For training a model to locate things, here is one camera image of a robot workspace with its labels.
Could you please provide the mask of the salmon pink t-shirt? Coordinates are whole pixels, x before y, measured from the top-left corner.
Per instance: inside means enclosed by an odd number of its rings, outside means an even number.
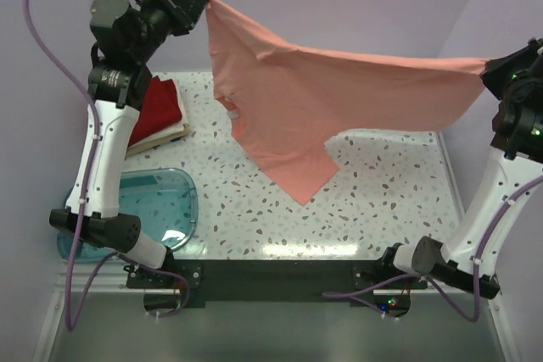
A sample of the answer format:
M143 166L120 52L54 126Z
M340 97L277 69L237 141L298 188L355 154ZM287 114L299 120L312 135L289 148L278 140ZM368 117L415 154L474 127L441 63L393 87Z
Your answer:
M232 136L306 204L338 166L326 142L353 129L442 131L483 91L483 58L407 58L303 47L220 0L206 9L215 99Z

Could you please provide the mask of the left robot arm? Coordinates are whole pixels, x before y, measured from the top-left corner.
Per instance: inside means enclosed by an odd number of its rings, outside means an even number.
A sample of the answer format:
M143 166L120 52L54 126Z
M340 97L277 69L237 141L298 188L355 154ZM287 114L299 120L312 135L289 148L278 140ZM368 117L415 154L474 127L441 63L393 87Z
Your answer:
M147 266L156 287L168 287L176 267L171 250L156 242L135 215L119 211L120 178L132 131L152 75L147 63L168 36L185 36L208 0L94 0L90 29L92 69L84 94L90 99L80 168L62 209L49 223L75 242L109 248Z

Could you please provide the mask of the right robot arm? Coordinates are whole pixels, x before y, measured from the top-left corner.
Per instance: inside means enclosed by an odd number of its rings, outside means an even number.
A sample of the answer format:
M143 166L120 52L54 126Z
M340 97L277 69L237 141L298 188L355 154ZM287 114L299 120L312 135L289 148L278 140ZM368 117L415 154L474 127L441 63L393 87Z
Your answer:
M422 237L415 245L386 249L378 261L378 279L386 287L419 274L482 298L500 291L498 253L542 184L542 41L532 39L515 53L492 59L480 78L499 104L479 189L445 242Z

